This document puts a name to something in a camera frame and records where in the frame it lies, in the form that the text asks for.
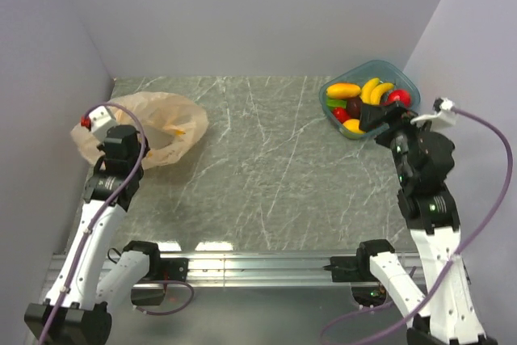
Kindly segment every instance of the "tomato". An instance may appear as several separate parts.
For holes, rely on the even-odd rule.
[[[402,102],[406,107],[411,105],[411,95],[410,92],[403,89],[396,89],[388,95],[388,99],[386,100],[386,104],[393,103],[394,101]]]
[[[339,123],[343,124],[345,121],[350,119],[350,116],[345,111],[345,108],[336,107],[332,110],[332,115],[339,120]]]

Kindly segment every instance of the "wall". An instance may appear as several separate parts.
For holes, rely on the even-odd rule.
[[[439,0],[74,0],[114,76],[403,67]]]
[[[74,218],[85,163],[69,131],[111,79],[68,0],[0,0],[2,343],[19,344],[51,254]]]
[[[517,149],[515,26],[517,0],[442,0],[405,69],[422,91],[422,109],[448,96],[496,124]],[[467,119],[448,135],[456,143],[449,187],[468,234],[502,186],[506,156],[495,135]],[[494,221],[465,252],[477,308],[501,344],[515,343],[516,208],[512,185]]]

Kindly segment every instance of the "crumpled beige bag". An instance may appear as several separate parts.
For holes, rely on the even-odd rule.
[[[207,112],[181,95],[166,92],[137,92],[112,100],[133,112],[144,126],[150,151],[142,161],[144,169],[176,163],[206,132]],[[109,107],[119,124],[132,124],[120,109]],[[70,133],[79,153],[94,165],[102,155],[99,141],[80,124]]]

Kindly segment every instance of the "marble table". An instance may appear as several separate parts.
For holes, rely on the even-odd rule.
[[[204,107],[204,138],[173,166],[145,172],[112,245],[163,250],[354,250],[387,238],[414,250],[397,206],[389,150],[349,141],[317,93],[329,77],[121,78],[139,90],[185,95]]]

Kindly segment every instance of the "black cable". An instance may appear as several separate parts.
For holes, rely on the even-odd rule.
[[[110,248],[109,250],[107,250],[107,259],[108,259],[110,262],[112,262],[112,263],[114,263],[114,264],[117,264],[117,263],[119,262],[119,260],[116,260],[116,261],[115,261],[115,260],[110,256],[110,252],[111,252],[111,251],[114,251],[117,255],[119,255],[119,260],[120,260],[120,256],[122,256],[122,254],[120,253],[120,251],[119,251],[119,250],[117,250],[116,248],[113,248],[113,247],[112,247],[112,248]]]

